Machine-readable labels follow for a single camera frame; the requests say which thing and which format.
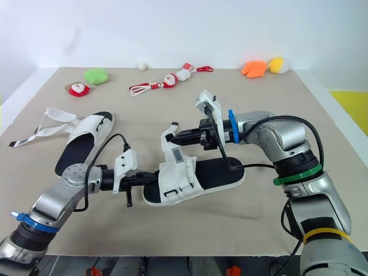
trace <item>red plush toy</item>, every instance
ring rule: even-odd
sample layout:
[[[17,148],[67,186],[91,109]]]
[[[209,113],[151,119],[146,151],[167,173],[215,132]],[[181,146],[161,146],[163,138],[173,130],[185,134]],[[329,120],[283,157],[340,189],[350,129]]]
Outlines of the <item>red plush toy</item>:
[[[90,91],[90,88],[82,83],[74,83],[69,88],[69,94],[75,96],[75,97],[82,97],[86,95]]]

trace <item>green ring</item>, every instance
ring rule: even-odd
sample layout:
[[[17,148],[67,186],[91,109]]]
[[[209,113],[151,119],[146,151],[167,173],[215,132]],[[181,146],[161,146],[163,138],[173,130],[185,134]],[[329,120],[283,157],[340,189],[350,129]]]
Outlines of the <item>green ring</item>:
[[[309,176],[319,172],[320,170],[322,170],[322,166],[321,166],[321,164],[318,164],[316,167],[313,167],[310,170],[304,171],[300,174],[291,175],[289,177],[283,177],[283,178],[275,178],[274,179],[274,184],[276,186],[280,186],[281,184],[284,184],[286,182],[296,181],[296,180],[299,180],[299,179],[309,177]]]

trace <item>blue ring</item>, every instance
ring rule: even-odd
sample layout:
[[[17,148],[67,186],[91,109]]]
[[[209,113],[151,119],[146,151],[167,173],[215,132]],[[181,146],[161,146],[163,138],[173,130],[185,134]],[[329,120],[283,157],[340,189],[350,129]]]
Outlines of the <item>blue ring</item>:
[[[232,133],[234,135],[234,143],[239,144],[239,129],[237,128],[237,123],[232,109],[229,109],[229,119],[232,126]]]
[[[37,230],[48,232],[48,233],[57,233],[60,228],[50,227],[43,224],[38,223],[37,221],[32,220],[26,213],[20,213],[17,218],[17,221],[27,223],[29,226],[36,228]]]

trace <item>yellow plush toy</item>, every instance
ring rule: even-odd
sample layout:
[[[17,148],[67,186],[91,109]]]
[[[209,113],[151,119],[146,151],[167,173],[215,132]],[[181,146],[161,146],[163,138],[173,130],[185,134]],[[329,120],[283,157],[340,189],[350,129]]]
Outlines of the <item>yellow plush toy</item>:
[[[284,74],[290,70],[290,63],[283,57],[274,57],[269,61],[269,71],[275,74]]]

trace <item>yellow ring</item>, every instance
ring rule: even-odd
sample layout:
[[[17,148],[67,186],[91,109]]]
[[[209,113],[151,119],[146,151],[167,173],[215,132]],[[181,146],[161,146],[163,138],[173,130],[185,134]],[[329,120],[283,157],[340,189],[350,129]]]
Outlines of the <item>yellow ring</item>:
[[[311,230],[307,234],[304,235],[303,243],[305,244],[306,240],[308,238],[310,238],[311,236],[314,236],[314,235],[320,234],[320,233],[338,234],[340,236],[343,236],[344,238],[346,238],[347,240],[349,240],[352,243],[350,237],[345,232],[343,232],[341,230],[338,230],[338,229],[334,229],[334,228],[317,228],[317,229]]]

